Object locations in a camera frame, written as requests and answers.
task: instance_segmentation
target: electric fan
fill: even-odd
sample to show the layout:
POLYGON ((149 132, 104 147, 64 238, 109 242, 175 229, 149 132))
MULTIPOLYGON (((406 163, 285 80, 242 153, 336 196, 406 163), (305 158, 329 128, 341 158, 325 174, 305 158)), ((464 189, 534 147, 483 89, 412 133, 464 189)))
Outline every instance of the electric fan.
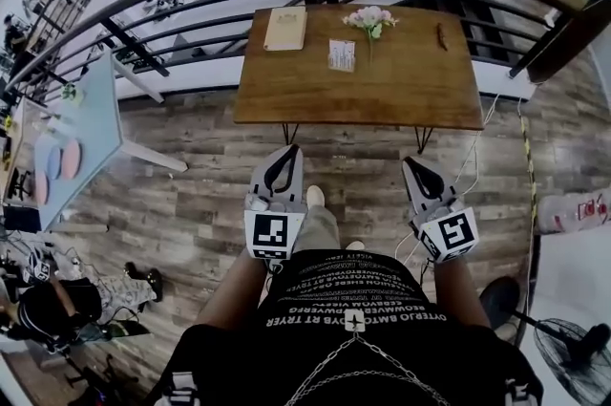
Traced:
POLYGON ((535 328, 535 344, 554 377, 582 406, 611 405, 611 330, 605 324, 590 331, 562 319, 537 321, 516 310, 519 284, 501 277, 487 286, 480 301, 493 329, 512 316, 535 328))

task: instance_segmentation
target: notebook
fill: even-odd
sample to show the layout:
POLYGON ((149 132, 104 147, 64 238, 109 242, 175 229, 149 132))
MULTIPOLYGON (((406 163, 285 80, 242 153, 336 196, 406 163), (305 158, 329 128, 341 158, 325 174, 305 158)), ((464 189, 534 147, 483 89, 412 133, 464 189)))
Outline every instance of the notebook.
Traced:
POLYGON ((273 9, 269 15, 263 47, 267 51, 291 51, 304 48, 307 11, 305 7, 273 9))

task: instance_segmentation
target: shoe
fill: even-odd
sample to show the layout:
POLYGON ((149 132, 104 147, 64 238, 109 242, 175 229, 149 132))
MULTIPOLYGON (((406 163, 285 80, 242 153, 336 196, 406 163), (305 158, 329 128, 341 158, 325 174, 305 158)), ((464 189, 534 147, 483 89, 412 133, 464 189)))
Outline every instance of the shoe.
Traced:
POLYGON ((128 262, 123 266, 123 271, 125 275, 127 275, 130 279, 134 280, 144 280, 144 274, 142 272, 138 272, 134 262, 128 262))
POLYGON ((325 207, 325 194, 318 185, 311 185, 307 188, 305 194, 305 201, 307 202, 307 208, 311 208, 314 205, 321 205, 325 207))
POLYGON ((159 270, 153 268, 148 275, 146 276, 147 282, 153 288, 153 292, 156 294, 157 298, 153 300, 153 302, 161 302, 163 299, 163 280, 161 279, 161 274, 159 270))
POLYGON ((350 243, 346 246, 346 250, 349 251, 363 251, 365 249, 365 244, 359 240, 350 243))

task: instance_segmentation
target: black shirt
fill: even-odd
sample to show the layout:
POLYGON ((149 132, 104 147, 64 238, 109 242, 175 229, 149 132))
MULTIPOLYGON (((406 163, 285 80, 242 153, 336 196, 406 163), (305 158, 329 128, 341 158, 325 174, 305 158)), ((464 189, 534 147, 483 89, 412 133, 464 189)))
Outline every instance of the black shirt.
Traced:
POLYGON ((70 318, 51 283, 45 282, 29 288, 19 299, 19 321, 23 327, 48 337, 65 338, 75 328, 99 319, 102 301, 89 279, 60 282, 78 315, 70 318))
POLYGON ((429 303, 396 260, 358 251, 296 253, 247 330, 187 330, 149 404, 178 372, 192 373, 201 404, 504 406, 514 388, 538 404, 543 394, 517 348, 429 303))
POLYGON ((14 54, 20 54, 26 49, 26 41, 12 44, 12 41, 16 39, 25 39, 25 35, 19 31, 16 26, 8 26, 4 36, 5 49, 13 52, 14 54))

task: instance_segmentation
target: hairpin table leg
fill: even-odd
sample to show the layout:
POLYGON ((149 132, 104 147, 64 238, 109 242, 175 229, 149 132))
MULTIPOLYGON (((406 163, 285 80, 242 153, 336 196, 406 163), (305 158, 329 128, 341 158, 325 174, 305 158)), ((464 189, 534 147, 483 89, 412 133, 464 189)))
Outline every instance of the hairpin table leg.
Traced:
POLYGON ((418 155, 422 155, 422 152, 426 148, 427 143, 429 142, 429 138, 431 137, 432 128, 431 127, 422 128, 422 139, 420 138, 420 132, 418 131, 418 128, 414 127, 413 129, 416 132, 416 141, 418 143, 418 155))
POLYGON ((284 133, 284 142, 288 146, 289 144, 293 144, 295 140, 295 135, 297 134, 297 130, 299 129, 299 124, 295 124, 295 129, 293 130, 292 136, 288 135, 288 124, 283 124, 283 133, 284 133))

